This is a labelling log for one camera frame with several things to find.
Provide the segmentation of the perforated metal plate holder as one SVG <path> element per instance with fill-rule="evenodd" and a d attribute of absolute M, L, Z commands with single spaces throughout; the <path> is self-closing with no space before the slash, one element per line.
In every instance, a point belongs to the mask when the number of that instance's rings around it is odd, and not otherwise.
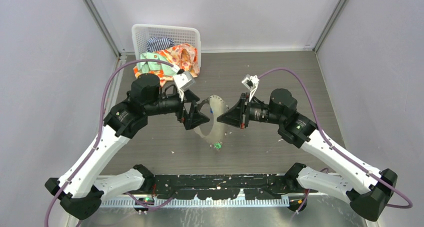
<path fill-rule="evenodd" d="M 217 117 L 229 110 L 227 103 L 218 95 L 210 95 L 198 104 L 199 111 L 204 105 L 209 105 L 209 109 L 213 110 L 213 125 L 208 134 L 204 134 L 200 126 L 194 128 L 194 132 L 205 140 L 211 148 L 214 148 L 215 143 L 221 143 L 227 135 L 228 126 L 217 121 Z"/>

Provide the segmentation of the green key tag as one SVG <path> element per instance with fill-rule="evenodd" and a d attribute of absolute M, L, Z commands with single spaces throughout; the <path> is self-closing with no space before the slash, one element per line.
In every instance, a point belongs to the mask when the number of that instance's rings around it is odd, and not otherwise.
<path fill-rule="evenodd" d="M 220 150 L 222 148 L 222 144 L 220 142 L 217 142 L 213 145 L 215 150 Z"/>

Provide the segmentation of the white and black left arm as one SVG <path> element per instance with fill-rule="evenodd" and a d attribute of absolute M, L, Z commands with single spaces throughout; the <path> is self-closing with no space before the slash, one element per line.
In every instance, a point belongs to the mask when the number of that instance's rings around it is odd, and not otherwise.
<path fill-rule="evenodd" d="M 98 180 L 112 157 L 148 124 L 150 116 L 175 114 L 186 130 L 209 121 L 198 110 L 199 97 L 190 90 L 194 77 L 185 71 L 173 80 L 172 93 L 167 94 L 157 75 L 140 75 L 132 82 L 126 99 L 110 109 L 100 123 L 99 133 L 77 162 L 61 177 L 47 180 L 46 189 L 68 214 L 82 221 L 108 199 L 131 191 L 148 194 L 153 189 L 155 176 L 141 164 Z"/>

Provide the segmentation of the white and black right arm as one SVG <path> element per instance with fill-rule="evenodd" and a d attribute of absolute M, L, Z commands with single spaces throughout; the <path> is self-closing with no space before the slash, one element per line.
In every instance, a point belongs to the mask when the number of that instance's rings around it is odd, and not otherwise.
<path fill-rule="evenodd" d="M 296 162 L 285 173 L 288 190 L 299 192 L 303 188 L 325 193 L 349 204 L 362 218 L 377 221 L 393 196 L 391 188 L 396 185 L 397 174 L 355 157 L 299 113 L 297 104 L 284 88 L 273 90 L 268 104 L 243 93 L 217 121 L 241 129 L 250 121 L 278 125 L 277 133 L 285 142 L 312 154 L 336 172 L 325 174 Z"/>

